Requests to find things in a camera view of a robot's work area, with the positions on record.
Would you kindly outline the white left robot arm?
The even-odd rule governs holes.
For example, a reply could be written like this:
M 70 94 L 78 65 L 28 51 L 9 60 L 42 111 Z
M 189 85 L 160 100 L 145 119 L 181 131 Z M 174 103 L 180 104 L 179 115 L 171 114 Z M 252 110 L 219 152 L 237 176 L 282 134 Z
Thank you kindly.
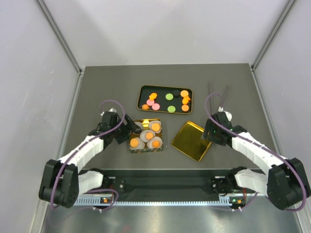
M 93 189 L 103 193 L 110 188 L 110 180 L 103 171 L 93 168 L 81 174 L 81 170 L 113 141 L 122 144 L 130 134 L 142 132 L 142 128 L 128 115 L 119 116 L 114 108 L 102 112 L 101 117 L 97 127 L 76 148 L 45 164 L 38 193 L 40 200 L 49 202 L 51 207 L 70 208 L 82 194 Z

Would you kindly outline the gold square tin lid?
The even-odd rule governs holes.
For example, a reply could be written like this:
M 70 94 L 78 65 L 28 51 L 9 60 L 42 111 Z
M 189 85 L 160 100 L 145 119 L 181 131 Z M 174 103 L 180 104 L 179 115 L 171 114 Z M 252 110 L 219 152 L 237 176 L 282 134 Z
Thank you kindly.
M 202 139 L 204 129 L 199 125 L 187 121 L 171 142 L 171 146 L 187 157 L 200 162 L 212 143 Z

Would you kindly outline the orange spiky cookie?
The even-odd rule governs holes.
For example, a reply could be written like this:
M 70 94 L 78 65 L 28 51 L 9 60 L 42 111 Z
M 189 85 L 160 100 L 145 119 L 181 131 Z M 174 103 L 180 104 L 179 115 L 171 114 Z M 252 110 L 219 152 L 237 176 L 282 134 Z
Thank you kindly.
M 161 143 L 160 141 L 155 140 L 152 142 L 152 146 L 153 148 L 159 148 L 161 146 Z

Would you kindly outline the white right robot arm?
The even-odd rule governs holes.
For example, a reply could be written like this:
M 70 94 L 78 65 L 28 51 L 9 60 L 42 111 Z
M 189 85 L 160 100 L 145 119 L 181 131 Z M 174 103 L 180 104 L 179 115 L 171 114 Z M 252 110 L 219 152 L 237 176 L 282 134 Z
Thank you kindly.
M 219 109 L 208 115 L 202 139 L 221 146 L 229 146 L 257 165 L 261 173 L 240 166 L 231 169 L 226 176 L 230 191 L 247 188 L 263 194 L 280 210 L 291 210 L 300 203 L 298 211 L 304 208 L 311 195 L 311 188 L 302 162 L 287 159 L 257 141 L 240 125 L 232 126 L 231 113 Z

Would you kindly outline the orange flower cookie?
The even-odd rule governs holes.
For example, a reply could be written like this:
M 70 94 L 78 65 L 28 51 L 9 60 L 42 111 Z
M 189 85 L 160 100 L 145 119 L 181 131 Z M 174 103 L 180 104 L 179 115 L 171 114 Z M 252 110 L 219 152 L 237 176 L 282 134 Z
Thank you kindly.
M 145 138 L 146 138 L 147 140 L 151 140 L 153 137 L 154 137 L 154 135 L 153 135 L 153 133 L 151 133 L 151 132 L 147 132 L 146 135 L 145 135 Z

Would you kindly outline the gold square cookie tin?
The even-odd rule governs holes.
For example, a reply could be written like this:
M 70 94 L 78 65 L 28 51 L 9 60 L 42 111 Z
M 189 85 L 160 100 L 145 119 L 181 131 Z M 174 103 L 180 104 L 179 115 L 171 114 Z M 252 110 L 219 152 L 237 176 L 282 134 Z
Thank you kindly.
M 141 132 L 131 133 L 129 136 L 131 153 L 163 151 L 163 127 L 159 118 L 141 119 L 134 121 L 134 123 L 141 129 Z

